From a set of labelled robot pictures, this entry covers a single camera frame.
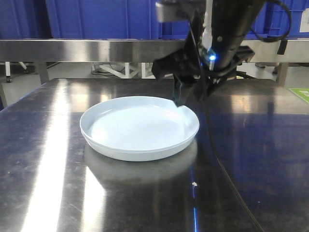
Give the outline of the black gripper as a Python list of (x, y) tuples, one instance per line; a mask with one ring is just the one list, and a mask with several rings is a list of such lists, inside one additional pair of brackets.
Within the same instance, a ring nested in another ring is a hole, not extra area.
[(248, 61), (253, 55), (252, 49), (241, 46), (226, 68), (219, 71), (210, 70), (217, 56), (209, 54), (203, 58), (199, 53), (198, 39), (189, 33), (183, 48), (153, 62), (152, 73), (157, 80), (168, 74), (173, 75), (173, 101), (179, 107), (186, 103), (192, 93), (197, 100), (201, 100), (203, 94), (210, 94), (215, 86), (229, 78), (233, 79), (236, 67), (243, 61)]

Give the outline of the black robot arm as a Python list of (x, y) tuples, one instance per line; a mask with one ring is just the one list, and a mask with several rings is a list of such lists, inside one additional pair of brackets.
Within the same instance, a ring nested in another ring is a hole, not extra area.
[(186, 20), (189, 32), (177, 51), (153, 62), (156, 79), (174, 78), (173, 100), (184, 105), (193, 92), (198, 100), (236, 77), (237, 66), (254, 56), (243, 46), (262, 0), (159, 0), (159, 22)]

